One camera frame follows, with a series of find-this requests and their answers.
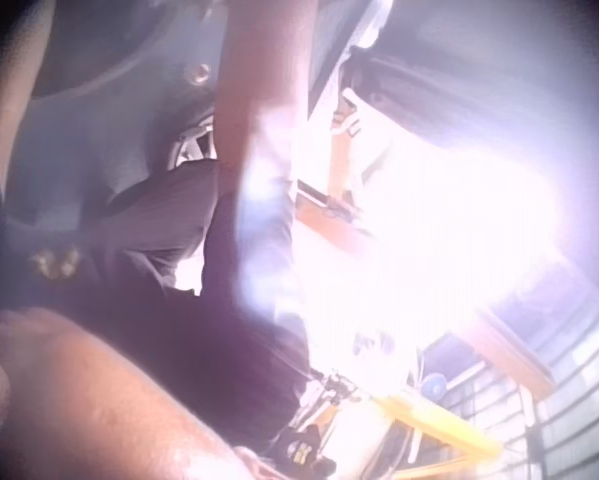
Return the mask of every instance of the skin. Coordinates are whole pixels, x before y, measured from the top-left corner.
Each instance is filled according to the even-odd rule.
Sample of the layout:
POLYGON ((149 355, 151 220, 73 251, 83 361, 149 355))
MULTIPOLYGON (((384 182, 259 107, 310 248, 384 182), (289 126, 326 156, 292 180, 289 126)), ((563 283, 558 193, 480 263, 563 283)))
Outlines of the skin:
MULTIPOLYGON (((232 2, 215 112, 222 191, 241 189, 262 152, 275 153, 272 177, 289 178, 307 117, 317 3, 232 2)), ((36 2, 1 52, 2 195, 53 11, 54 1, 36 2)), ((252 452, 231 450, 104 342, 44 309, 0 313, 0 419, 7 478, 283 478, 252 452)))

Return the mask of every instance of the dark clothing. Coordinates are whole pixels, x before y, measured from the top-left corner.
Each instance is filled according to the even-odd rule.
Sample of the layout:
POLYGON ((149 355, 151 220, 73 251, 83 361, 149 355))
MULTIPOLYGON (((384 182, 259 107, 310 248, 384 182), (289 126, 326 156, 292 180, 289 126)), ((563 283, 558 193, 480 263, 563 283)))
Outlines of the dark clothing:
POLYGON ((3 249, 0 202, 0 272, 7 275, 0 278, 0 307, 43 306, 66 315, 132 359, 229 443, 262 451, 298 409, 308 372, 303 323, 280 307, 288 303, 286 285, 297 294, 286 280, 293 205, 283 194, 274 211, 270 197, 266 205, 235 194, 217 200, 216 180, 216 162, 203 160, 121 193, 100 221, 47 242, 57 258, 71 245, 80 253, 75 274, 63 280, 33 268, 34 252, 3 249), (259 224, 247 222, 253 212, 259 224), (176 290, 170 279, 177 263, 204 235, 201 294, 176 290), (263 302, 248 296, 248 287, 262 290, 258 282, 267 287, 263 302))

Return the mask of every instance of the person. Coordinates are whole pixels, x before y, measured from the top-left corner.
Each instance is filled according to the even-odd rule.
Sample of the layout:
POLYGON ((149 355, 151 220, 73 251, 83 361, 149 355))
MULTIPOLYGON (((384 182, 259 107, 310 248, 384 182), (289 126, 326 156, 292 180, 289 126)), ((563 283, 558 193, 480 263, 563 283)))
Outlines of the person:
POLYGON ((8 248, 3 196, 51 1, 33 2, 9 37, 19 48, 0 60, 0 312, 43 307, 69 318, 230 445, 255 452, 292 419, 309 372, 292 264, 292 163, 307 119, 317 3, 230 2, 214 116, 218 161, 131 188, 69 244, 49 240, 34 261, 8 248), (204 235, 202 291, 174 289, 165 278, 204 235))

